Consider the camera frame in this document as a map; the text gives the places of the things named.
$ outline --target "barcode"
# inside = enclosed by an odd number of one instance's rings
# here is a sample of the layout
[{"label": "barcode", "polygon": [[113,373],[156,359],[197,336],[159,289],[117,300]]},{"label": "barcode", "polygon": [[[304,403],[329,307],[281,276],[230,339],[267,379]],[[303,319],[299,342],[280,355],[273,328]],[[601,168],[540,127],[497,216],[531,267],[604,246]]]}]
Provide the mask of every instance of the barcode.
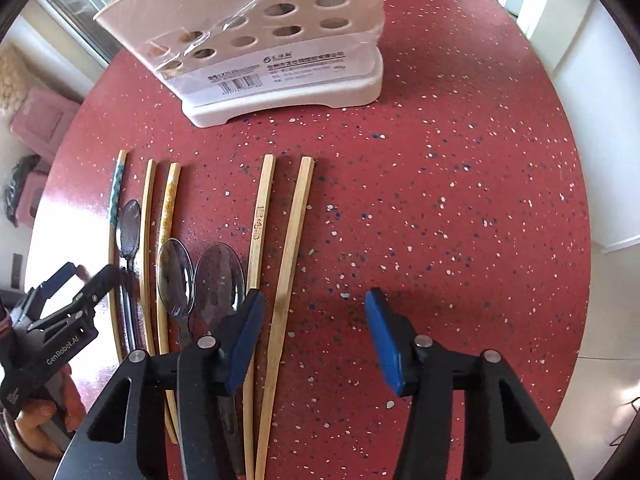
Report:
[{"label": "barcode", "polygon": [[262,81],[257,74],[250,74],[220,83],[223,94],[231,94],[232,92],[241,92],[249,88],[258,88],[262,86]]}]

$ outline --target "spoon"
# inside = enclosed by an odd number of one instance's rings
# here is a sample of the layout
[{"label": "spoon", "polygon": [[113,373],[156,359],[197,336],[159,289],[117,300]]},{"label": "spoon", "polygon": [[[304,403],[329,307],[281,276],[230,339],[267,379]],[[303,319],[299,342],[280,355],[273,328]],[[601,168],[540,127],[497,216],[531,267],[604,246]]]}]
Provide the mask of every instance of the spoon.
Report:
[{"label": "spoon", "polygon": [[158,289],[160,299],[178,323],[180,348],[193,343],[189,315],[193,308],[193,266],[180,240],[169,238],[158,253]]},{"label": "spoon", "polygon": [[[198,262],[195,274],[195,322],[203,322],[201,334],[213,332],[220,320],[234,314],[244,301],[244,274],[235,251],[226,244],[209,247]],[[218,397],[218,409],[226,446],[237,475],[244,475],[244,452],[238,427],[235,397]]]},{"label": "spoon", "polygon": [[137,200],[129,200],[118,216],[116,240],[120,257],[126,261],[126,268],[120,269],[120,293],[122,295],[122,309],[124,311],[124,327],[127,336],[127,352],[138,348],[134,330],[133,261],[140,243],[140,204]]}]

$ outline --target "screw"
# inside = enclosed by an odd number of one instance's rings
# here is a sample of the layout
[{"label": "screw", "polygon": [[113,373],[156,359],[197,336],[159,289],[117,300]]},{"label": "screw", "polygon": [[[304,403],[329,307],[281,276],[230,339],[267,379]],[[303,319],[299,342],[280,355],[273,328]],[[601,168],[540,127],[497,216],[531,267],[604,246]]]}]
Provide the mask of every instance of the screw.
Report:
[{"label": "screw", "polygon": [[502,360],[502,356],[495,350],[485,350],[482,355],[490,363],[499,363]]},{"label": "screw", "polygon": [[139,363],[140,361],[144,361],[146,357],[146,352],[144,350],[134,350],[129,354],[129,361],[132,363]]},{"label": "screw", "polygon": [[217,343],[216,338],[212,335],[206,335],[198,339],[198,346],[200,348],[212,348]]},{"label": "screw", "polygon": [[414,343],[420,348],[429,348],[431,345],[433,345],[433,339],[431,339],[428,335],[417,335],[414,338]]}]

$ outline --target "pink plastic object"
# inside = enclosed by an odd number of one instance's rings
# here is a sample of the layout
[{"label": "pink plastic object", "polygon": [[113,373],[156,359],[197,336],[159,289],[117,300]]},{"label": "pink plastic object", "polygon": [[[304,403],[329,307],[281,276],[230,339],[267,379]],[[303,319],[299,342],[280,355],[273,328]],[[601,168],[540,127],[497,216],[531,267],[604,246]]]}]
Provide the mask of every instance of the pink plastic object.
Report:
[{"label": "pink plastic object", "polygon": [[48,88],[31,88],[11,123],[12,133],[52,164],[80,105]]},{"label": "pink plastic object", "polygon": [[36,219],[36,211],[42,191],[47,183],[49,175],[43,171],[31,171],[27,175],[27,180],[22,188],[18,209],[15,211],[15,219],[21,224],[33,229],[33,222]]}]

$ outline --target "round table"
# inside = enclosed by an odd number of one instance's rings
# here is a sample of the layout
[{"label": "round table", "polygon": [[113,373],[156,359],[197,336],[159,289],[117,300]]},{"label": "round table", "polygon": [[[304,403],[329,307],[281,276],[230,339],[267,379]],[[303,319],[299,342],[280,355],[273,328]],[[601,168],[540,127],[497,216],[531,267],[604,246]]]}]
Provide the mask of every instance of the round table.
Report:
[{"label": "round table", "polygon": [[[277,155],[260,385],[298,166],[302,155],[315,158],[270,479],[393,472],[410,402],[394,396],[377,368],[364,317],[373,286],[446,348],[498,349],[549,424],[580,346],[590,280],[584,181],[558,96],[513,19],[495,0],[386,0],[380,51],[382,95],[368,106],[265,110],[205,130],[123,52],[66,134],[36,218],[29,286],[67,260],[97,272],[108,253],[114,160],[126,149],[121,204],[142,199],[146,161],[161,161],[157,229],[168,165],[180,162],[173,236],[193,260],[222,241],[246,262],[262,158]],[[79,286],[69,284],[53,304]],[[105,305],[96,324],[98,339],[72,362],[87,406],[117,366]],[[461,464],[459,400],[450,478]],[[170,448],[172,478],[180,478]]]}]

